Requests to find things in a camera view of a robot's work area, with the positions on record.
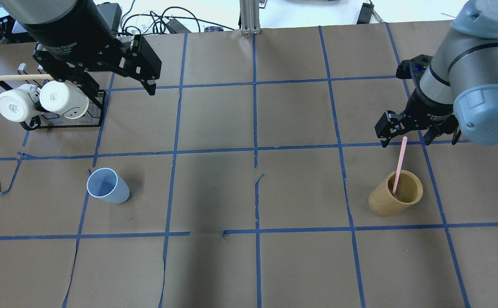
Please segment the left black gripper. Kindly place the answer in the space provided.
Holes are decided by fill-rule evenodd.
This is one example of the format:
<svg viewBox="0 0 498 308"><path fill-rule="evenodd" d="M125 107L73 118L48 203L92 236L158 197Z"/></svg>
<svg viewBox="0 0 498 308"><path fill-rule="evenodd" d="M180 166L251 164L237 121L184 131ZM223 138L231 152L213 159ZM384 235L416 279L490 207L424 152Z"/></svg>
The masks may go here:
<svg viewBox="0 0 498 308"><path fill-rule="evenodd" d="M77 87L96 107L106 92L90 72L113 72L141 82L150 96L161 75L161 59L145 36L120 41L112 33L32 33L38 42L35 61L62 83Z"/></svg>

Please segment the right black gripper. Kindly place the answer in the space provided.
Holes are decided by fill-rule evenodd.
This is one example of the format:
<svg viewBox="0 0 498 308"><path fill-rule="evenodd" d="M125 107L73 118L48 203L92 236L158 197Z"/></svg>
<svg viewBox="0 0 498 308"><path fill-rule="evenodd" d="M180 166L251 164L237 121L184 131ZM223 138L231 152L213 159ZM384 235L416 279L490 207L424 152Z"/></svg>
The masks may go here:
<svg viewBox="0 0 498 308"><path fill-rule="evenodd" d="M451 135L448 142L456 145L462 136L462 130L453 115L452 105L441 104L424 94L420 82L431 64L432 56L418 55L398 64L396 78L412 80L415 84L410 98L402 113L385 111L374 126L376 137L380 139L382 148L386 148L396 136L410 131L426 130L423 135L425 145L431 145L442 135Z"/></svg>

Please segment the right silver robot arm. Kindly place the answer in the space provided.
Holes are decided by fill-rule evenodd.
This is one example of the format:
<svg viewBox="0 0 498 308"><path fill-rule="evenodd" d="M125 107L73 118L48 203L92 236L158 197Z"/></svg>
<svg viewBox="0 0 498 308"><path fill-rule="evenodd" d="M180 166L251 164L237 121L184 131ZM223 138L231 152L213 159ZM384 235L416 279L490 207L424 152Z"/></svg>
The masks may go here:
<svg viewBox="0 0 498 308"><path fill-rule="evenodd" d="M498 0L470 0L434 55L402 61L401 80L415 84L401 113L385 111L374 129L382 147L425 130L425 145L443 134L479 145L498 144Z"/></svg>

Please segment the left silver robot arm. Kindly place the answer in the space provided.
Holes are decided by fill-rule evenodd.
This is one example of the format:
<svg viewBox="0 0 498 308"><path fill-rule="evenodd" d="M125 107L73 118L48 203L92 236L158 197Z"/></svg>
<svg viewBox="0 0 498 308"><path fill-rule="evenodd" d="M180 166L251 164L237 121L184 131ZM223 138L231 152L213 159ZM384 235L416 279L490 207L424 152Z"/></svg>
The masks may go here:
<svg viewBox="0 0 498 308"><path fill-rule="evenodd" d="M38 42L33 59L57 82L69 81L87 96L100 85L91 72L112 72L155 95L161 59L141 34L120 41L92 0L0 0Z"/></svg>

